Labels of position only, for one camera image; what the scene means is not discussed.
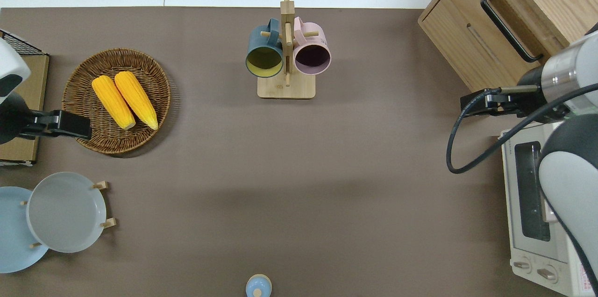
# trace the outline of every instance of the toaster oven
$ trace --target toaster oven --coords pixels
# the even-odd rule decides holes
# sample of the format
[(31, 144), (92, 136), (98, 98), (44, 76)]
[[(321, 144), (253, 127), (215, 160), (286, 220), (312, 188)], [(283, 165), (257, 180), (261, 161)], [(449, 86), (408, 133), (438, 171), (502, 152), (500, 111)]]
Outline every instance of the toaster oven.
[(502, 146), (510, 265), (514, 274), (564, 295), (594, 296), (577, 252), (546, 203), (538, 180), (540, 151), (559, 124), (529, 125)]

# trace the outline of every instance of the wicker basket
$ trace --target wicker basket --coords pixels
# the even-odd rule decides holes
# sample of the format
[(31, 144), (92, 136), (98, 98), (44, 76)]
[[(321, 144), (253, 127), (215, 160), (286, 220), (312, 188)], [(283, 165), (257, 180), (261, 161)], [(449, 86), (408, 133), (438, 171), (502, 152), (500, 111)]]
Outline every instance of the wicker basket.
[(75, 69), (62, 95), (62, 109), (89, 118), (92, 139), (77, 139), (84, 147), (113, 155), (139, 148), (157, 133), (135, 117), (135, 126), (121, 129), (108, 114), (92, 88), (92, 81), (100, 75), (110, 78), (120, 72), (132, 72), (147, 93), (156, 115), (158, 130), (162, 127), (171, 106), (171, 86), (158, 62), (134, 49), (116, 48), (100, 52), (86, 59)]

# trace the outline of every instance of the toaster oven knob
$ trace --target toaster oven knob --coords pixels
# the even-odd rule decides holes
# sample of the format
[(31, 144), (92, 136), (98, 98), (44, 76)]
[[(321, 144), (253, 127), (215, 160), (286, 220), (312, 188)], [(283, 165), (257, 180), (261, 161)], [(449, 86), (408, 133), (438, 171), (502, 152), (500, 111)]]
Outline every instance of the toaster oven knob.
[(517, 267), (517, 268), (521, 268), (521, 269), (529, 269), (529, 263), (513, 262), (513, 267)]
[(536, 272), (538, 272), (538, 275), (546, 278), (546, 280), (551, 283), (556, 283), (559, 280), (556, 269), (551, 265), (548, 265), (543, 269), (538, 269)]
[(532, 272), (532, 264), (530, 260), (525, 256), (521, 257), (518, 261), (511, 260), (511, 265), (513, 265), (513, 267), (515, 268), (519, 268), (527, 272), (528, 274)]

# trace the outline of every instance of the corn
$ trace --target corn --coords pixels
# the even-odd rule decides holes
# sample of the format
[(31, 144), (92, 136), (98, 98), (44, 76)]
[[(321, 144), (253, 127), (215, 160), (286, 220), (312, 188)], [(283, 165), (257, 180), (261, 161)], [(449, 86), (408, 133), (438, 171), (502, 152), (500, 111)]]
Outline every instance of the corn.
[(95, 78), (92, 81), (92, 88), (119, 127), (128, 130), (135, 125), (133, 114), (110, 77), (102, 75)]
[(114, 82), (137, 117), (152, 129), (158, 130), (156, 111), (135, 75), (129, 71), (122, 71), (116, 74)]

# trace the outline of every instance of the black cable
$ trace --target black cable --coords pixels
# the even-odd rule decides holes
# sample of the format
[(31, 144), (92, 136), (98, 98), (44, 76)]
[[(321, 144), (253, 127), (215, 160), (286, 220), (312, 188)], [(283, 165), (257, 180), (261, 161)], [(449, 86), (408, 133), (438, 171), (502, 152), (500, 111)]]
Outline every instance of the black cable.
[(569, 101), (570, 99), (574, 99), (580, 95), (584, 95), (585, 93), (589, 93), (589, 92), (596, 91), (596, 90), (598, 90), (598, 84), (585, 86), (583, 88), (579, 88), (572, 92), (566, 93), (565, 95), (558, 97), (557, 99), (554, 99), (553, 101), (550, 101), (547, 104), (544, 104), (542, 107), (536, 109), (536, 111), (532, 112), (529, 116), (527, 116), (527, 118), (525, 118), (525, 120), (522, 120), (521, 122), (517, 123), (517, 125), (515, 125), (511, 130), (509, 130), (506, 134), (502, 135), (502, 137), (500, 137), (500, 139), (498, 139), (498, 141), (496, 141), (489, 148), (487, 148), (487, 150), (485, 150), (482, 154), (480, 154), (478, 157), (476, 157), (476, 159), (474, 159), (473, 161), (471, 161), (464, 167), (455, 169), (455, 167), (453, 167), (453, 163), (451, 162), (451, 154), (453, 151), (453, 141), (455, 140), (455, 135), (457, 133), (457, 129), (459, 128), (459, 125), (461, 124), (461, 121), (463, 120), (463, 118), (465, 117), (467, 112), (469, 112), (470, 108), (472, 108), (475, 103), (478, 103), (481, 99), (484, 99), (487, 95), (500, 93), (500, 88), (489, 89), (489, 90), (477, 95), (476, 97), (474, 97), (472, 99), (472, 101), (470, 101), (463, 108), (463, 110), (461, 111), (461, 114), (459, 115), (459, 118), (457, 118), (457, 121), (455, 122), (455, 125), (453, 125), (453, 129), (451, 130), (450, 136), (448, 138), (446, 157), (447, 157), (447, 167), (448, 167), (449, 171), (451, 171), (452, 173), (455, 173), (455, 174), (459, 174), (459, 173), (464, 173), (464, 172), (471, 170), (476, 165), (481, 163), (481, 161), (483, 161), (488, 156), (493, 154), (493, 152), (498, 150), (498, 148), (500, 148), (500, 146), (502, 144), (504, 144), (506, 141), (511, 139), (511, 137), (513, 137), (517, 132), (519, 132), (521, 129), (523, 129), (523, 127), (525, 127), (529, 123), (532, 123), (537, 118), (544, 116), (545, 114), (547, 114), (548, 112), (553, 110), (553, 108), (559, 106), (560, 104), (562, 104), (566, 101)]

